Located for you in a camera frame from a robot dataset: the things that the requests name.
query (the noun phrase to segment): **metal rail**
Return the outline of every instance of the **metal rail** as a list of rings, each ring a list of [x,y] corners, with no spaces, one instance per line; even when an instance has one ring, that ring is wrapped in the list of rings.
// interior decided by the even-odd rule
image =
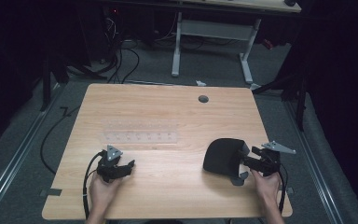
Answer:
[[[16,176],[17,172],[20,170],[22,163],[24,162],[28,152],[31,149],[32,143],[34,141],[34,137],[37,134],[37,131],[40,129],[43,121],[46,118],[49,110],[54,105],[54,102],[59,98],[63,91],[63,86],[59,87],[59,84],[56,84],[54,87],[54,95],[51,103],[48,105],[46,110],[41,111],[31,128],[28,130],[27,134],[25,135],[24,139],[22,140],[19,148],[17,149],[16,153],[14,154],[13,158],[11,159],[10,163],[8,164],[5,171],[0,176],[0,202],[2,198],[5,196],[8,187],[10,186],[11,182],[13,181],[14,177]]]
[[[312,176],[313,182],[315,183],[315,187],[318,190],[319,196],[321,197],[322,203],[324,205],[324,209],[326,210],[330,222],[337,223],[337,224],[344,223],[342,216],[339,213],[338,208],[336,206],[336,202],[334,201],[334,198],[331,194],[330,188],[328,187],[326,181],[324,180],[324,176],[322,175],[318,163],[313,156],[307,138],[305,137],[304,133],[298,129],[298,126],[294,119],[294,117],[296,116],[296,112],[295,109],[293,108],[293,105],[289,102],[285,102],[283,104],[286,111],[290,115],[290,120],[293,126],[295,127],[297,136],[301,142],[302,147],[304,148],[306,162],[310,168],[310,175]]]

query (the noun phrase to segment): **white metal desk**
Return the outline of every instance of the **white metal desk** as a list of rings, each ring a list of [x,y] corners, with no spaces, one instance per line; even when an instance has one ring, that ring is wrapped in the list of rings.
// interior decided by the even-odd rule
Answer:
[[[287,6],[281,0],[183,0],[183,2],[188,3],[201,3],[201,4],[214,4],[220,6],[230,6],[230,7],[248,7],[259,10],[274,10],[280,12],[300,12],[301,8],[298,4],[295,4],[293,7]],[[247,41],[246,47],[243,50],[243,53],[240,54],[240,61],[242,65],[243,75],[245,76],[245,81],[247,83],[253,83],[252,74],[249,69],[248,57],[252,49],[252,45],[255,42],[255,36],[260,25],[261,19],[255,20],[253,26],[249,25],[236,25],[236,24],[227,24],[227,23],[218,23],[218,22],[209,22],[209,21],[193,21],[193,20],[183,20],[182,13],[178,13],[177,28],[176,28],[176,46],[173,54],[172,62],[172,76],[179,76],[180,69],[180,43],[182,35],[198,35],[198,36],[208,36],[215,38],[225,38],[225,39],[235,39]]]

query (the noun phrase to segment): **metal bracket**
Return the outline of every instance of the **metal bracket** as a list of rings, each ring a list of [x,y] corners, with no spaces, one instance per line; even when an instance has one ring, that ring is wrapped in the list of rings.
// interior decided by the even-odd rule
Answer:
[[[112,160],[114,160],[115,158],[117,158],[117,157],[119,157],[121,155],[123,155],[122,151],[118,150],[115,147],[107,145],[107,159],[109,161],[112,161]]]
[[[291,149],[291,148],[288,148],[288,147],[285,147],[275,141],[272,141],[272,142],[269,142],[269,143],[265,143],[265,144],[262,144],[261,145],[262,147],[264,148],[268,148],[270,150],[273,150],[273,151],[279,151],[279,152],[285,152],[285,153],[290,153],[290,154],[296,154],[296,151]]]

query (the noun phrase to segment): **black controller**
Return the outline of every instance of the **black controller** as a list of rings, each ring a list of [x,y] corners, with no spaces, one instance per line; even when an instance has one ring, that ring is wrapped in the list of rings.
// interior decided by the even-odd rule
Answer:
[[[261,158],[255,159],[249,157],[249,150],[243,151],[240,150],[242,156],[243,165],[249,167],[252,170],[263,173],[263,176],[272,175],[275,172],[280,171],[281,166],[281,154],[278,151],[273,151],[267,148],[259,149],[257,147],[252,147],[252,152]]]

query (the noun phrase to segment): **finger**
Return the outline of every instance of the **finger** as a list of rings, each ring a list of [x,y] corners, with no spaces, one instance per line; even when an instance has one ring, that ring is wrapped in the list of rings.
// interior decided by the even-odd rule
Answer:
[[[261,178],[262,176],[261,176],[261,174],[260,173],[258,173],[256,170],[252,170],[251,169],[251,172],[252,172],[252,175],[256,178],[256,179],[258,179],[258,178]]]

